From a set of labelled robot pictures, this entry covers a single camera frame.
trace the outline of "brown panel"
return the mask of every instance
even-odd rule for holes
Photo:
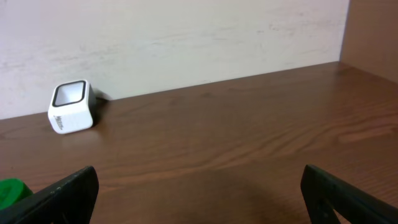
[[[341,61],[398,82],[398,1],[352,0]]]
[[[338,62],[103,109],[97,126],[64,136],[45,113],[0,121],[0,179],[36,192],[93,165],[93,223],[307,222],[299,178],[309,162],[398,202],[387,182],[397,141],[351,146],[396,138],[398,85]]]

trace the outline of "wooden side panel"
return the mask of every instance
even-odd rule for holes
[[[398,82],[398,1],[352,0],[341,61]]]

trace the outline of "logo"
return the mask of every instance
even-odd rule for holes
[[[60,127],[60,129],[62,130],[63,124],[62,124],[61,116],[54,116],[54,118],[55,118],[55,121],[57,122],[58,127]]]

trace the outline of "black object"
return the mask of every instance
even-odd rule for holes
[[[398,223],[398,209],[313,165],[307,165],[301,191],[313,224],[340,223],[333,209],[351,223]]]
[[[98,194],[94,167],[86,167],[0,210],[0,224],[87,224]]]

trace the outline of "white box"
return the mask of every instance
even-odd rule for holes
[[[54,131],[66,134],[92,127],[95,101],[87,80],[57,86],[48,112]]]

